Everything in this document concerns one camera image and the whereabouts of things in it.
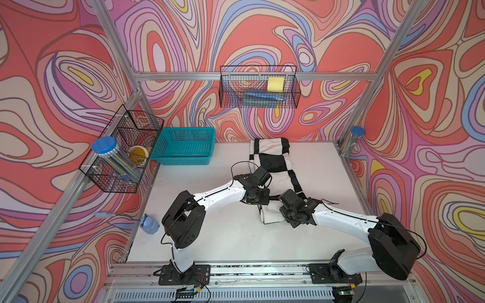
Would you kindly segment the black white checkered pillowcase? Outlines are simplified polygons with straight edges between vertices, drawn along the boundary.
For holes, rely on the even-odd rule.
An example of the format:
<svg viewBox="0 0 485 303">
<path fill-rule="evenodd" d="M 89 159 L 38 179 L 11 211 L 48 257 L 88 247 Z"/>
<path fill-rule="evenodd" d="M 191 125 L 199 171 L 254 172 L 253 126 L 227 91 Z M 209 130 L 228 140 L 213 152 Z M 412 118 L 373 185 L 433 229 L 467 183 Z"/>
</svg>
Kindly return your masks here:
<svg viewBox="0 0 485 303">
<path fill-rule="evenodd" d="M 258 207 L 260 221 L 273 224 L 284 221 L 280 213 L 282 206 L 279 196 L 286 190 L 293 190 L 300 198 L 306 199 L 290 161 L 290 143 L 286 138 L 259 139 L 250 142 L 249 160 L 251 168 L 264 168 L 272 177 L 268 187 L 270 203 Z"/>
</svg>

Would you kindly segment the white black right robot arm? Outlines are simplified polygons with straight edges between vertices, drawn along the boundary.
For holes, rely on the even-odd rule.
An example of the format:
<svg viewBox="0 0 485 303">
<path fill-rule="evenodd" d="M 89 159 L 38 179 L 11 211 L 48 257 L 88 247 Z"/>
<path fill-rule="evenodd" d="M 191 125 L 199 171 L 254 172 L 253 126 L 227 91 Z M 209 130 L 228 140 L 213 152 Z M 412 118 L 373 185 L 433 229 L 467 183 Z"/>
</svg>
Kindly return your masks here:
<svg viewBox="0 0 485 303">
<path fill-rule="evenodd" d="M 341 249 L 333 265 L 346 275 L 383 272 L 395 280 L 407 280 L 420 257 L 421 246 L 415 232 L 405 228 L 390 213 L 380 216 L 353 213 L 335 207 L 327 199 L 302 199 L 287 190 L 279 196 L 280 213 L 293 228 L 300 225 L 328 227 L 364 242 L 365 247 Z"/>
</svg>

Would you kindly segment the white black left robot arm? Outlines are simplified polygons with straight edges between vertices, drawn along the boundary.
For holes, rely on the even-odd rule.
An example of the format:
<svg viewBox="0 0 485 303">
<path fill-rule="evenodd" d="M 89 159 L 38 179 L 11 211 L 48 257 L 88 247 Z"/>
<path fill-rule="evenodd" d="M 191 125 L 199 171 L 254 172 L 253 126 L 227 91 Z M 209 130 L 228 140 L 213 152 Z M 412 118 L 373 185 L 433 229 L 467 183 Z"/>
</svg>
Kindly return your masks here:
<svg viewBox="0 0 485 303">
<path fill-rule="evenodd" d="M 162 218 L 164 235 L 160 243 L 171 246 L 171 265 L 183 274 L 195 261 L 190 246 L 196 241 L 207 214 L 232 203 L 268 205 L 271 174 L 262 167 L 250 174 L 234 175 L 232 180 L 209 191 L 180 192 Z"/>
</svg>

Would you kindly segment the yellow tape roll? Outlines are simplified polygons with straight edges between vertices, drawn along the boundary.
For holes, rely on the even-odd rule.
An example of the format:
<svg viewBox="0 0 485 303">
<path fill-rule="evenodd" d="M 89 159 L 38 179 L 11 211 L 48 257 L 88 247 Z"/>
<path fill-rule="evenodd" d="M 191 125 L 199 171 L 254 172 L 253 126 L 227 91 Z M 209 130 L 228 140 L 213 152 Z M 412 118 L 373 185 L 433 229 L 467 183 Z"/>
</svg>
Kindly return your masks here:
<svg viewBox="0 0 485 303">
<path fill-rule="evenodd" d="M 144 146 L 135 145 L 128 149 L 127 155 L 133 165 L 141 167 L 149 159 L 149 150 Z"/>
</svg>

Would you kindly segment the teal plastic basket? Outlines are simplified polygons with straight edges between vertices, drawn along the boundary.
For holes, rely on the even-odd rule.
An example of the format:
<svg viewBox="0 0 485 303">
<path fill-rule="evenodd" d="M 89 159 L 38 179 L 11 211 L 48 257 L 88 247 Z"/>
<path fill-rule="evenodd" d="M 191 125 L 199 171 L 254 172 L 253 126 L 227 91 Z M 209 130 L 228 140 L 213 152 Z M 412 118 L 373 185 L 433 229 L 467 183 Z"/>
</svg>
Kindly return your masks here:
<svg viewBox="0 0 485 303">
<path fill-rule="evenodd" d="M 215 128 L 165 128 L 151 159 L 162 165 L 208 165 L 215 149 Z"/>
</svg>

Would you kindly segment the blue marker pen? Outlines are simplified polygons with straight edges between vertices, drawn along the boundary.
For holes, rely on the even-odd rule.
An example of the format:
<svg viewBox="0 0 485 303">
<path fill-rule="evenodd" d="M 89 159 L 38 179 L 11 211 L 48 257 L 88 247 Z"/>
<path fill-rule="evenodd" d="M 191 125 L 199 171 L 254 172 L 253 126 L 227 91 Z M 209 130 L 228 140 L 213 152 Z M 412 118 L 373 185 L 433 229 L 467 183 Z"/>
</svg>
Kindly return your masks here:
<svg viewBox="0 0 485 303">
<path fill-rule="evenodd" d="M 253 97 L 253 98 L 262 98 L 266 100 L 273 100 L 278 102 L 284 102 L 286 100 L 285 95 L 283 93 L 274 93 L 274 92 L 246 92 L 245 96 Z"/>
</svg>

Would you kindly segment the clear tube of pencils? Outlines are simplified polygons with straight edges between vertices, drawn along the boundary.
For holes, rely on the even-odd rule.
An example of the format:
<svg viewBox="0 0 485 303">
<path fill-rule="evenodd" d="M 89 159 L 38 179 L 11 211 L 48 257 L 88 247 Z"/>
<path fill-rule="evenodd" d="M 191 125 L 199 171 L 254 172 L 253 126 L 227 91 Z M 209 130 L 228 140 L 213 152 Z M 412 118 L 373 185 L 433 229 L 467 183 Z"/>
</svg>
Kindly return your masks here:
<svg viewBox="0 0 485 303">
<path fill-rule="evenodd" d="M 357 141 L 364 136 L 365 134 L 365 129 L 362 128 L 361 126 L 354 126 L 351 129 L 351 135 L 349 139 L 347 140 L 347 143 L 342 147 L 341 151 L 341 157 L 342 158 L 348 158 L 354 145 L 357 143 Z"/>
</svg>

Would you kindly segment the yellow sticky note pad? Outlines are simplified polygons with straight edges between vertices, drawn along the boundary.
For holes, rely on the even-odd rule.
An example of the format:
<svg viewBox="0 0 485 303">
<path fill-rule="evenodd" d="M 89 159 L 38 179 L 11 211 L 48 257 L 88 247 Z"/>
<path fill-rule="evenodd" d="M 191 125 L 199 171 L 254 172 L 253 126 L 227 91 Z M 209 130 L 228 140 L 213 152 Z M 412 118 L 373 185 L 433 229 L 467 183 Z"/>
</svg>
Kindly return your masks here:
<svg viewBox="0 0 485 303">
<path fill-rule="evenodd" d="M 284 91 L 284 86 L 284 77 L 268 77 L 266 87 L 268 92 L 282 93 Z"/>
</svg>

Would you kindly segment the blue lidded jar of straws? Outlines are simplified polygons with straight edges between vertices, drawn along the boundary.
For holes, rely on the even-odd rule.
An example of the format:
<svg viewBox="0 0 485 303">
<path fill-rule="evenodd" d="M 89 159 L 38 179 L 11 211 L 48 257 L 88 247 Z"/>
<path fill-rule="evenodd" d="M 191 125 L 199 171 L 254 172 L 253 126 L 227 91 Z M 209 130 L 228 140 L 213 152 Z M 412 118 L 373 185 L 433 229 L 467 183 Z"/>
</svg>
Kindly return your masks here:
<svg viewBox="0 0 485 303">
<path fill-rule="evenodd" d="M 126 153 L 119 147 L 116 139 L 112 136 L 105 136 L 93 142 L 91 149 L 104 162 L 106 162 L 115 173 L 128 184 L 136 185 L 141 174 L 133 165 Z"/>
</svg>

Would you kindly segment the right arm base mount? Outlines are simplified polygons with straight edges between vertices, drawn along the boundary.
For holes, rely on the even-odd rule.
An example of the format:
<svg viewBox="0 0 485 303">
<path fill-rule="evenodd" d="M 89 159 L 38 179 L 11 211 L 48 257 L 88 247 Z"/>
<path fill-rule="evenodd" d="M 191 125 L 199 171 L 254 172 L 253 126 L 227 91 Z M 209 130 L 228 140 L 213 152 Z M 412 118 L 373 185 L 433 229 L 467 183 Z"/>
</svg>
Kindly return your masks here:
<svg viewBox="0 0 485 303">
<path fill-rule="evenodd" d="M 355 284 L 362 283 L 360 273 L 347 274 L 340 266 L 338 259 L 345 252 L 344 249 L 338 250 L 327 263 L 310 263 L 306 269 L 312 279 L 313 284 Z"/>
</svg>

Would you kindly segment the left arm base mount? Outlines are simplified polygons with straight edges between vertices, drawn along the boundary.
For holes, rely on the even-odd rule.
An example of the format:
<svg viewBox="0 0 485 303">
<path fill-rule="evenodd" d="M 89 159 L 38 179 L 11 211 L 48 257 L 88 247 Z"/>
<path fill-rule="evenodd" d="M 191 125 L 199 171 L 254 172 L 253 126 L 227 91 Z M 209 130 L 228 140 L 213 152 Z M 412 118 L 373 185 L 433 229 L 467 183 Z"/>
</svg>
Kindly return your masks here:
<svg viewBox="0 0 485 303">
<path fill-rule="evenodd" d="M 164 265 L 161 269 L 153 272 L 153 276 L 159 278 L 159 285 L 192 285 L 200 284 L 207 285 L 210 281 L 211 266 L 210 265 L 192 265 L 185 272 L 180 272 L 175 264 L 170 261 L 168 265 Z"/>
</svg>

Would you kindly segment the aluminium front rail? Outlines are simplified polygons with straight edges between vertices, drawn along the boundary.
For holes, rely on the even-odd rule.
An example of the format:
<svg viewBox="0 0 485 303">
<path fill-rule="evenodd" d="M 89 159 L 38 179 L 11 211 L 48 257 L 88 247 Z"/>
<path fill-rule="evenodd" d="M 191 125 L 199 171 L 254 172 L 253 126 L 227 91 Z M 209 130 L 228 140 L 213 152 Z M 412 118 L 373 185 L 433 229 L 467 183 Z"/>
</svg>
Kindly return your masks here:
<svg viewBox="0 0 485 303">
<path fill-rule="evenodd" d="M 326 282 L 308 261 L 212 262 L 207 279 L 160 285 L 163 263 L 114 265 L 97 302 L 425 302 L 417 280 L 363 273 Z"/>
</svg>

